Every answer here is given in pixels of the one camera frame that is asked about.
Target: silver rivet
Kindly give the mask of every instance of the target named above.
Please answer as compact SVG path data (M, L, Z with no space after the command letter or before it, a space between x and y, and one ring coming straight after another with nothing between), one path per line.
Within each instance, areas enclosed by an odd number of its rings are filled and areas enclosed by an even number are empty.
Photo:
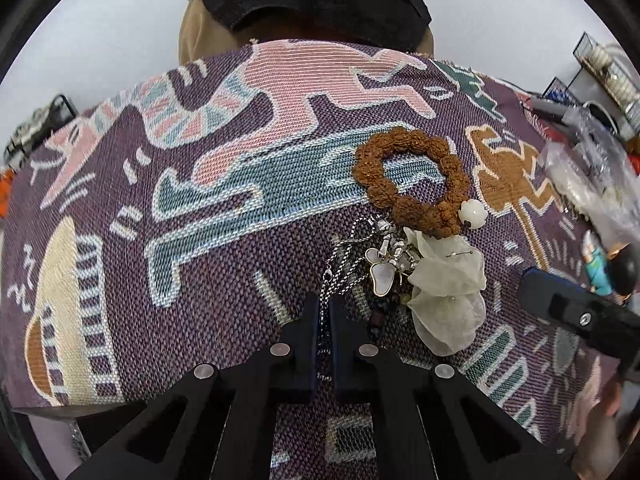
M375 357L378 355L378 347L371 343L364 343L364 345L360 345L358 352L360 352L360 355L363 357Z
M291 352L291 347L286 343L276 343L271 347L271 354L276 357L284 357L289 355L289 352Z
M585 312L580 316L580 326L587 326L591 322L591 314Z
M435 370L436 375L441 379L450 379L456 373L452 366L449 365L438 365Z
M216 369L211 365L198 365L195 367L193 375L195 375L199 379L209 379L215 371Z

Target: purple woven fabric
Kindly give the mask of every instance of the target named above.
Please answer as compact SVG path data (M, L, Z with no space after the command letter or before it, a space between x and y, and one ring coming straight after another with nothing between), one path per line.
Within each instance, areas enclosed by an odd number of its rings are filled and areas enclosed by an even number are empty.
M201 362L228 367L277 341L354 219L372 212L355 148L393 126L445 137L485 227L487 320L450 358L546 444L566 434L591 370L578 340L528 316L539 266L586 282L584 226L535 167L543 139L491 79L399 52L275 41L172 70L103 102L15 179L2 261L0 343L14 406L156 396ZM438 168L386 161L401 192L436 202ZM350 298L354 315L362 295ZM381 343L429 367L404 309ZM272 478L376 478L367 406L322 384L283 406Z

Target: wire rack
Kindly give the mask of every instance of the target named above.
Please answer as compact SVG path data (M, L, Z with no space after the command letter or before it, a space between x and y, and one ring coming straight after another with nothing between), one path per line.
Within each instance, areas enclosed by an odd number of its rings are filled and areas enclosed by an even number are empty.
M640 89L614 57L586 32L580 38L574 56L624 112L633 131L640 134Z

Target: beaded bracelet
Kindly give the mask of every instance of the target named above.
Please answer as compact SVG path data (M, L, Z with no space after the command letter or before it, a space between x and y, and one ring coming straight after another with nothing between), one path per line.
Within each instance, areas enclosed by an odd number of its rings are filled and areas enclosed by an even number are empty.
M446 177L447 192L435 206L412 196L399 196L398 188L388 178L382 161L394 153L412 152L427 155ZM440 137L428 137L421 130L409 132L393 128L388 133L373 134L358 147L356 164L351 169L354 179L367 188L371 204L378 209L392 208L391 216L399 226L422 231L435 238L458 235L462 229L458 210L469 200L471 179L462 171L459 156L449 153L449 143Z

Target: brown palm tree pattern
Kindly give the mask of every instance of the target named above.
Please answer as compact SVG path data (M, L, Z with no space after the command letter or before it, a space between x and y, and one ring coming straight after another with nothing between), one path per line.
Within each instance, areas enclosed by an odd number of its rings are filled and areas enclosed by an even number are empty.
M473 170L474 183L478 193L495 216L513 211L522 225L522 229L540 269L549 268L548 259L540 243L536 229L524 207L529 204L538 215L544 214L552 202L560 210L560 202L549 179L540 187L532 180L536 175L538 150L519 141L520 152L491 144L501 142L502 138L488 125L470 126L466 136L476 152L480 162Z

